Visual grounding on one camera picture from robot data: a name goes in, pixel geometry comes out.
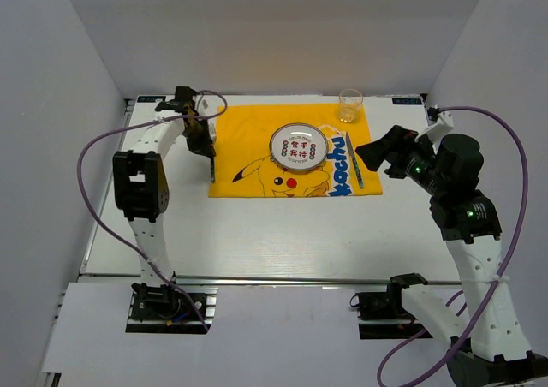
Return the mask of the fork with green patterned handle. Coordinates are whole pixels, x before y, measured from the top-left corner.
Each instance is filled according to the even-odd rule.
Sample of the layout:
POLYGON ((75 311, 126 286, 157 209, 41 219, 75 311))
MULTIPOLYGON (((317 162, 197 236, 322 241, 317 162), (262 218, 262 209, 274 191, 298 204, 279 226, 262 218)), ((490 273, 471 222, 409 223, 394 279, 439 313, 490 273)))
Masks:
POLYGON ((217 130, 214 122, 208 122, 208 128, 211 138, 211 148, 213 151, 213 154, 210 157, 210 182, 214 183, 216 181, 215 159, 217 154, 215 150, 215 142, 217 140, 217 130))

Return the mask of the knife with green patterned handle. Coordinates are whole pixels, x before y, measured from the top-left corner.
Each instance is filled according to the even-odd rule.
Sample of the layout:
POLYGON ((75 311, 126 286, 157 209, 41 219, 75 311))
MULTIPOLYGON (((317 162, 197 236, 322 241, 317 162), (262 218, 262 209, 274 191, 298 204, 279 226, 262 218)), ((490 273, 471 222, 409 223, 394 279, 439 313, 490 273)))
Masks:
POLYGON ((347 132, 345 134, 345 140, 346 140, 346 144, 347 144, 347 147, 348 147, 348 154, 350 156, 350 159, 351 159, 351 162, 352 162, 352 165, 353 165, 353 168, 354 168, 354 172, 355 172, 355 175, 356 175, 356 180, 358 182, 358 185, 359 185, 360 189, 365 189, 365 183, 363 181, 363 177, 362 177, 362 174, 360 172, 360 166, 359 166, 358 160, 355 156, 355 152, 354 152, 354 148, 352 146, 352 142, 351 142, 349 132, 347 132))

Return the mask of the yellow printed cloth napkin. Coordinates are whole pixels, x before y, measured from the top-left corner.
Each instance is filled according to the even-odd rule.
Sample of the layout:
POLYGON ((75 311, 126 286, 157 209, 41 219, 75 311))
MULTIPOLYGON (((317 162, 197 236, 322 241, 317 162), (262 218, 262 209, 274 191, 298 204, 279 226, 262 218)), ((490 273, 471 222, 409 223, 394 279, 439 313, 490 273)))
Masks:
POLYGON ((279 104, 233 106, 217 119, 215 198, 304 198, 380 195, 379 176, 359 163, 365 189, 360 189, 348 154, 365 145, 371 135, 365 112, 351 123, 337 117, 336 104, 279 104), (318 128, 328 140, 325 161, 317 168, 296 172, 274 162, 271 136, 280 127, 301 122, 318 128))

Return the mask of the clear drinking glass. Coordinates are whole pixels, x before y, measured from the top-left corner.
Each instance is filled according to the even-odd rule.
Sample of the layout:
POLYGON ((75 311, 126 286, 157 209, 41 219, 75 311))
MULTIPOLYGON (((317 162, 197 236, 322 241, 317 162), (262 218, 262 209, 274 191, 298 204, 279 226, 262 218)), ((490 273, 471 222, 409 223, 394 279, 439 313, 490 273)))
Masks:
POLYGON ((343 89, 338 95, 337 117, 341 122, 354 122, 363 105, 363 95, 356 89, 343 89))

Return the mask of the white plate with red characters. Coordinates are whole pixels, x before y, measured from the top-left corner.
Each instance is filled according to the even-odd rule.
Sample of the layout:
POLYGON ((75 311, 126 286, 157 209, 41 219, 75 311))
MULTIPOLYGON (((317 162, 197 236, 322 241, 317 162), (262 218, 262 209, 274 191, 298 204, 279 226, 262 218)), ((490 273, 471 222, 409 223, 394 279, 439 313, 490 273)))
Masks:
POLYGON ((316 127, 294 122, 280 127, 270 138, 269 151, 276 164, 296 172, 319 167, 328 153, 328 140, 316 127))

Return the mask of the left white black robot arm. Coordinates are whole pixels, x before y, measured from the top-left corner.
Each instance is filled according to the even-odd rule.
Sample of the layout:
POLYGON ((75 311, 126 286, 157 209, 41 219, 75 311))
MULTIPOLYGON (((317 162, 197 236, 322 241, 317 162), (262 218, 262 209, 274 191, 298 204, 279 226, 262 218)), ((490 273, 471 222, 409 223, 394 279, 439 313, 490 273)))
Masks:
POLYGON ((173 317, 181 307, 181 296, 172 288, 175 272, 164 239, 163 215, 170 202, 164 159, 182 136, 191 153, 209 159, 210 178, 215 180, 214 140, 201 104, 207 93, 177 87, 172 99, 158 102, 153 123, 138 141, 112 159, 116 207, 128 220, 140 255, 140 282, 132 289, 151 298, 152 308, 164 318, 173 317))

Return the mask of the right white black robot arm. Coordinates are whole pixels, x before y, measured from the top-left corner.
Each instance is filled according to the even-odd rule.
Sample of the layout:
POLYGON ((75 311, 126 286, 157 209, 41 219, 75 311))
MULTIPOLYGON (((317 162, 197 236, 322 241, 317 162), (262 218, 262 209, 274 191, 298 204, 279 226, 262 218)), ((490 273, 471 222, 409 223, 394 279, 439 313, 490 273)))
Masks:
POLYGON ((408 177, 430 194, 432 219, 456 265, 470 320, 456 316, 419 274, 391 278, 388 310, 399 318, 417 318, 448 349, 444 366, 456 386, 504 386, 546 377, 547 359, 533 352, 521 330, 499 270, 502 229, 495 206, 477 188, 484 163, 479 143, 448 134, 433 147, 427 136, 395 125, 355 152, 370 171, 387 162, 388 177, 408 177))

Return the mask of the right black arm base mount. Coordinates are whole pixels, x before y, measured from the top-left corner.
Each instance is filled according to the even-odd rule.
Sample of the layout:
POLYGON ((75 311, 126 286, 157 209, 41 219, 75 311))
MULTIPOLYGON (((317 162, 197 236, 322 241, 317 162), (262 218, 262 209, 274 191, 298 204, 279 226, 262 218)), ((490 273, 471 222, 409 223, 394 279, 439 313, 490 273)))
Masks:
POLYGON ((387 301, 385 292, 355 293, 349 305, 357 312, 361 340, 408 340, 412 336, 432 336, 409 313, 398 313, 387 301))

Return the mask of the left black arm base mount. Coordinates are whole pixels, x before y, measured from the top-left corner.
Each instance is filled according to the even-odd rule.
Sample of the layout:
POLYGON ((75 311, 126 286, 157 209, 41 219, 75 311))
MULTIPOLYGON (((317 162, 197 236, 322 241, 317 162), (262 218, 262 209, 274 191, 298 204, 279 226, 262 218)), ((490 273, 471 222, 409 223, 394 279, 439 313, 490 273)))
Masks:
POLYGON ((125 331, 139 334, 205 335, 207 330, 196 314, 199 311, 207 328, 211 327, 215 295, 190 292, 193 303, 180 292, 162 285, 132 285, 132 299, 125 331))

